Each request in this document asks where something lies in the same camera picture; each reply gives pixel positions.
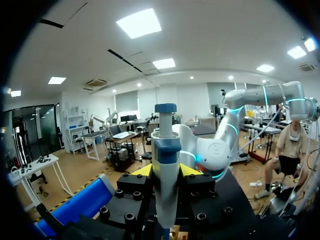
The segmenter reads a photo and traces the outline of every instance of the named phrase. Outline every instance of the computer monitor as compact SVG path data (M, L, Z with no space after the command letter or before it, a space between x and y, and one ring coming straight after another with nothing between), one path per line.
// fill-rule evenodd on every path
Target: computer monitor
M128 122L128 121L130 121L129 115L120 117L120 120L121 120L121 122Z
M113 136L122 133L119 125L110 126L109 130Z
M135 121L135 120L137 120L138 118L137 118L137 115L130 115L129 116L129 120L130 121Z

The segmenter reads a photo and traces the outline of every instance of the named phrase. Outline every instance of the air conditioning vent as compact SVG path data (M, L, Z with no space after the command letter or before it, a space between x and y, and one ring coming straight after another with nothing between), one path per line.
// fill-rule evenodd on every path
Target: air conditioning vent
M315 70L315 66L313 66L311 63L304 63L299 65L299 69L305 73L307 72L311 72L313 70Z
M83 87L82 90L84 90L84 91L90 91L90 92L93 92L93 91L94 91L92 88L88 88L88 87Z
M88 82L85 83L85 86L87 88L97 88L97 87L102 87L104 85L107 85L107 81L106 80L103 80L103 79L100 79L100 78L94 78Z

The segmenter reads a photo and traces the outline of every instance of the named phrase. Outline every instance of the black shorts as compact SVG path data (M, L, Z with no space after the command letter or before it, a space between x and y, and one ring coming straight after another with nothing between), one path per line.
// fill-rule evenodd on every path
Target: black shorts
M291 158L288 156L279 156L280 168L275 169L275 172L279 174L280 172L284 175L294 175L297 171L297 165L300 163L300 158Z

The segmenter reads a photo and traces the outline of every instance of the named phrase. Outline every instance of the laptop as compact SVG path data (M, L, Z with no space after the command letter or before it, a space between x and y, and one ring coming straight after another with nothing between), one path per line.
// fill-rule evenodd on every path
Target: laptop
M109 130L114 139L124 139L131 135L130 132L127 132L127 131L122 132L119 125L109 126Z

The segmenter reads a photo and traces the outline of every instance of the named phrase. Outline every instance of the face mask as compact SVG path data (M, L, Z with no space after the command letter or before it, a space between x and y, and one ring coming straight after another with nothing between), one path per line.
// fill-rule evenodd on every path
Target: face mask
M291 127L290 127L290 141L299 142L299 140L300 140L300 132L298 133L298 136L293 136L292 130L291 130Z

